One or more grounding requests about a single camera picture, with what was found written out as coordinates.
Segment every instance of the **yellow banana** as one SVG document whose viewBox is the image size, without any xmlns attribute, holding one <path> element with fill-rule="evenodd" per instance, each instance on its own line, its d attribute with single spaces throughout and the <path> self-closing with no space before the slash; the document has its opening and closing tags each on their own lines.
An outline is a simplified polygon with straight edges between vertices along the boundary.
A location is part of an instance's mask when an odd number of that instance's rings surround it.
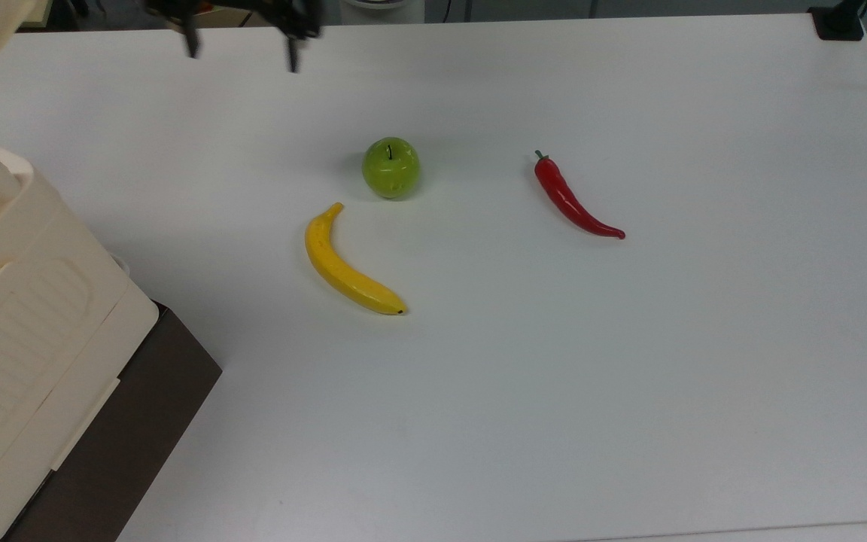
<svg viewBox="0 0 867 542">
<path fill-rule="evenodd" d="M 350 267 L 333 250 L 330 231 L 341 210 L 343 203 L 334 203 L 327 212 L 310 220 L 306 227 L 306 254 L 310 263 L 331 287 L 360 305 L 382 315 L 402 315 L 406 305 L 390 288 Z"/>
</svg>

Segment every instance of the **floor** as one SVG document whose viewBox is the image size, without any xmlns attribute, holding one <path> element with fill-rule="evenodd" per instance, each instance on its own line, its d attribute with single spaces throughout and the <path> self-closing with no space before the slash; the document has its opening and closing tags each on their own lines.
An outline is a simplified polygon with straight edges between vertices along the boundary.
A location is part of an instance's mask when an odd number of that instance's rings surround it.
<svg viewBox="0 0 867 542">
<path fill-rule="evenodd" d="M 93 9 L 79 25 L 83 30 L 162 28 L 163 22 L 142 10 L 142 0 L 100 0 L 106 13 Z M 340 24 L 339 3 L 324 0 L 326 24 Z M 592 0 L 469 0 L 470 20 L 560 20 L 584 18 Z M 834 0 L 593 0 L 596 17 L 671 17 L 708 14 L 804 13 L 809 6 L 833 5 Z M 96 0 L 86 0 L 96 6 Z M 426 0 L 426 20 L 464 21 L 467 0 Z M 864 18 L 867 28 L 867 14 Z"/>
</svg>

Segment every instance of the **white table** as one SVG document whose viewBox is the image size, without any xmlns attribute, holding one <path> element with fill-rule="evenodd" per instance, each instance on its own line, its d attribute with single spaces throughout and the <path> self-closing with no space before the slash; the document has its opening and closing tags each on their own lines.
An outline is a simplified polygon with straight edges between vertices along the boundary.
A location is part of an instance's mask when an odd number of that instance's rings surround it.
<svg viewBox="0 0 867 542">
<path fill-rule="evenodd" d="M 867 521 L 867 40 L 808 15 L 18 35 L 29 158 L 226 373 L 121 536 L 527 542 Z M 379 202 L 359 158 L 419 150 Z M 571 226 L 551 154 L 628 233 Z M 306 221 L 398 291 L 329 289 Z"/>
<path fill-rule="evenodd" d="M 867 524 L 651 536 L 637 539 L 637 542 L 867 542 Z"/>
</svg>

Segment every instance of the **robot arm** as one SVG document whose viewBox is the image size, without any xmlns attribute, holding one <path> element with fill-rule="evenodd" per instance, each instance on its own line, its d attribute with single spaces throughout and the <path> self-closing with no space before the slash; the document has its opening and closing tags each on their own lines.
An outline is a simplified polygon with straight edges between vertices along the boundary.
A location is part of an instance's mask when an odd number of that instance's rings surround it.
<svg viewBox="0 0 867 542">
<path fill-rule="evenodd" d="M 299 64 L 297 40 L 317 38 L 323 17 L 322 0 L 219 0 L 212 4 L 227 8 L 255 11 L 269 24 L 274 25 L 286 35 L 290 72 L 296 73 Z M 199 7 L 199 0 L 145 0 L 145 9 L 151 14 L 164 17 L 186 37 L 186 48 L 190 57 L 196 57 L 199 50 L 199 36 L 196 34 L 196 21 L 193 15 Z"/>
</svg>

